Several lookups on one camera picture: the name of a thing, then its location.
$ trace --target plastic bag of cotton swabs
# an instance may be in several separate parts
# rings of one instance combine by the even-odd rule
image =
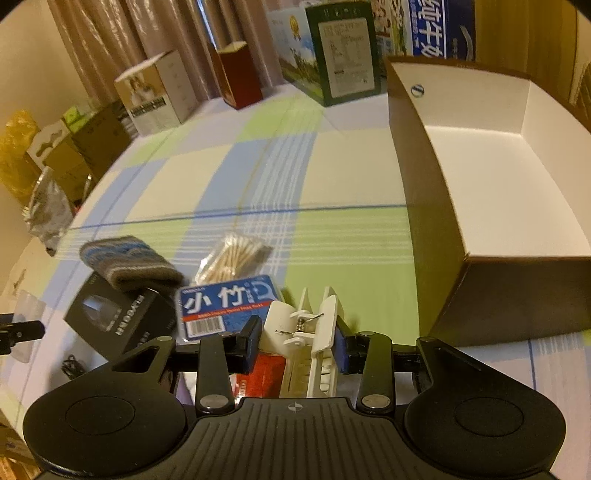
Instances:
[[[261,240],[235,232],[227,233],[199,265],[197,285],[230,281],[255,272],[271,248]]]

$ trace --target yellow bag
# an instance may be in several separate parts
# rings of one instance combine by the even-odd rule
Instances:
[[[0,181],[24,207],[29,204],[41,170],[27,154],[39,127],[26,110],[15,112],[0,135]]]

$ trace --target black circular pad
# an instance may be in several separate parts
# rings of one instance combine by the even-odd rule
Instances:
[[[134,406],[117,397],[90,397],[74,403],[66,421],[78,433],[107,435],[129,425],[135,416]]]
[[[184,409],[172,394],[127,372],[83,375],[37,400],[23,422],[40,463],[84,477],[142,469],[170,453],[185,428]]]
[[[564,419],[524,385],[504,387],[433,385],[409,403],[405,430],[423,455],[457,476],[521,478],[541,471],[560,449]]]
[[[456,421],[476,435],[502,437],[521,427],[523,413],[519,407],[501,398],[476,397],[456,407]]]

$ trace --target black box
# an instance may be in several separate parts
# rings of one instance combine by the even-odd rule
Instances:
[[[78,335],[107,360],[161,335],[176,325],[172,300],[149,288],[115,290],[93,272],[64,318]]]

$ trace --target open white box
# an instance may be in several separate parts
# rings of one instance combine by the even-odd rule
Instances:
[[[587,125],[523,75],[388,70],[421,334],[466,345],[591,327]]]

